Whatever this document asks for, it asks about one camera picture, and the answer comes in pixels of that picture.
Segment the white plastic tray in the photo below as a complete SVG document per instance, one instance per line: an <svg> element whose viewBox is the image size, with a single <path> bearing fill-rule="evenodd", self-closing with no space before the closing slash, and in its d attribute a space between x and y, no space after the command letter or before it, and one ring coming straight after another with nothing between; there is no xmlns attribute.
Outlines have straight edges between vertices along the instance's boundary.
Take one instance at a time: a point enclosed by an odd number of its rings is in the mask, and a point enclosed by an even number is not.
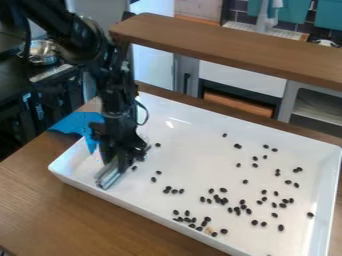
<svg viewBox="0 0 342 256"><path fill-rule="evenodd" d="M232 255L324 256L327 255L333 210L338 184L341 149L337 146L241 121L203 109L142 93L139 99L151 112L148 124L139 134L161 143L152 149L138 170L128 170L108 191L98 189L94 174L103 166L96 151L90 155L84 139L54 161L49 169L62 181L174 229L184 235ZM234 144L243 146L238 150ZM264 144L278 152L263 148ZM252 157L259 158L259 168L252 167ZM302 167L303 172L292 170ZM275 177L275 169L282 175ZM151 177L157 177L157 183ZM242 180L248 179L248 185ZM300 184L296 189L285 180ZM166 186L184 188L183 195L165 195ZM228 189L226 206L203 204L200 196L209 197L208 189ZM261 190L268 191L268 201L260 206ZM274 197L273 191L280 196ZM294 198L287 209L273 209L271 202ZM229 214L228 207L245 199L253 214ZM173 210L190 210L197 225L205 216L212 219L215 231L229 230L228 235L212 238L172 220ZM277 212L279 218L271 217ZM307 212L315 217L309 219ZM266 221L262 228L252 220ZM279 224L285 226L279 232Z"/></svg>

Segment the countertop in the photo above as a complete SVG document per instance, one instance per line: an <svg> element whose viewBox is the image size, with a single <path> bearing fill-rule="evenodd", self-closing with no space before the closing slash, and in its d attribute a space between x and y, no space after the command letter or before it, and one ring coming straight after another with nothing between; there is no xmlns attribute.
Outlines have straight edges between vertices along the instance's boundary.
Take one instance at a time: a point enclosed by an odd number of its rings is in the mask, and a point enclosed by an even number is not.
<svg viewBox="0 0 342 256"><path fill-rule="evenodd" d="M140 84L160 97L342 146L342 139ZM96 110L94 100L81 108ZM47 166L75 138L45 132L0 164L0 246L16 255L225 255L189 237L63 184ZM330 256L342 255L339 189Z"/></svg>

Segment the coffee bean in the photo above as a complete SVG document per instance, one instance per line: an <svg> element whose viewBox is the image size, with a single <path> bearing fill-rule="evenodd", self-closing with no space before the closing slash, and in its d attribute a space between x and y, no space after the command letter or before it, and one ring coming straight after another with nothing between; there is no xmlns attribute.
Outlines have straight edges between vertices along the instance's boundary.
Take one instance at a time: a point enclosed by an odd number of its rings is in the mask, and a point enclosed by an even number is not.
<svg viewBox="0 0 342 256"><path fill-rule="evenodd" d="M220 232L221 232L221 234L223 234L223 235L227 235L227 234L228 234L228 230L225 229L225 228L221 229Z"/></svg>
<svg viewBox="0 0 342 256"><path fill-rule="evenodd" d="M280 232L284 231L284 229L285 229L284 225L279 225L279 226L278 226L278 230L279 230Z"/></svg>

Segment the tiled wall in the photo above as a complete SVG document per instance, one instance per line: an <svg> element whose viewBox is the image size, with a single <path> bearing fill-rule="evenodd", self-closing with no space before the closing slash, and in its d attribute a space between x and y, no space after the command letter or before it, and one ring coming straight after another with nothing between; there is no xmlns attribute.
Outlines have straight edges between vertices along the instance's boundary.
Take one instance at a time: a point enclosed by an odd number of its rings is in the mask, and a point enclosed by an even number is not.
<svg viewBox="0 0 342 256"><path fill-rule="evenodd" d="M223 0L222 22L228 20L256 24L257 18L247 15L248 0ZM317 0L313 0L304 24L279 21L277 28L312 34L317 38L339 41L342 32L314 26Z"/></svg>

